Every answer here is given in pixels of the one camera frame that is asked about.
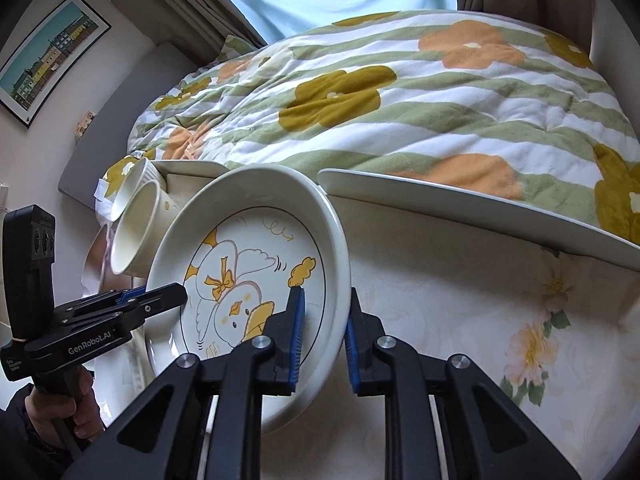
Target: headboard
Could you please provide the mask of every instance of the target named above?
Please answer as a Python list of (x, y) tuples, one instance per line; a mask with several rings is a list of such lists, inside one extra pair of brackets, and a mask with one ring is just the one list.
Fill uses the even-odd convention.
[(138, 116), (196, 69), (171, 43), (161, 43), (151, 51), (89, 124), (60, 176), (58, 190), (93, 209), (98, 180), (127, 155), (127, 139)]

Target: sleeve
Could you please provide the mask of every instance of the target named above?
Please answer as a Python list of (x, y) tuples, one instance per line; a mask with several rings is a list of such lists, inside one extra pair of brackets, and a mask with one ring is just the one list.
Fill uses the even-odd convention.
[(31, 393), (32, 384), (18, 390), (9, 403), (6, 412), (0, 410), (0, 447), (8, 462), (2, 464), (2, 471), (8, 468), (15, 473), (9, 478), (58, 480), (71, 464), (71, 455), (44, 442), (31, 425), (24, 407), (24, 399)]

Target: picture frame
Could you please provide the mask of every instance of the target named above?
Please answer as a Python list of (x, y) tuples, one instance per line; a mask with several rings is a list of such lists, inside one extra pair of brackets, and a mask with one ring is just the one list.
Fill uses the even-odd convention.
[(84, 0), (64, 0), (0, 68), (0, 102), (29, 127), (68, 70), (111, 25)]

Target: human hand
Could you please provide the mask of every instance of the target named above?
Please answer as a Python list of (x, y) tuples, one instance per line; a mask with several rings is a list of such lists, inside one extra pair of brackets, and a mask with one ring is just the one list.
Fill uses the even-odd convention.
[(53, 447), (64, 447), (53, 427), (51, 421), (53, 418), (73, 416), (76, 423), (74, 431), (78, 438), (88, 438), (93, 441), (104, 432), (104, 426), (100, 419), (100, 408), (95, 402), (95, 394), (92, 389), (93, 384), (94, 378), (84, 367), (81, 367), (78, 386), (83, 397), (77, 406), (71, 397), (46, 394), (38, 388), (34, 388), (24, 399), (24, 407), (27, 410), (29, 420), (44, 442)]

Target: cartoon duck illustration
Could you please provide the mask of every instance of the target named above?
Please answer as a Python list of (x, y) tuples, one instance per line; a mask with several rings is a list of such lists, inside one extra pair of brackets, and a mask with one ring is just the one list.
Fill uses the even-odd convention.
[(184, 281), (190, 306), (196, 308), (199, 347), (212, 324), (218, 336), (232, 347), (249, 334), (262, 333), (274, 303), (263, 303), (259, 286), (246, 277), (275, 263), (275, 258), (259, 249), (238, 251), (233, 240), (218, 242), (215, 230), (207, 236), (189, 265)]
[(262, 301), (254, 282), (238, 283), (218, 304), (214, 314), (216, 333), (230, 346), (260, 335), (264, 322), (273, 314), (273, 301)]

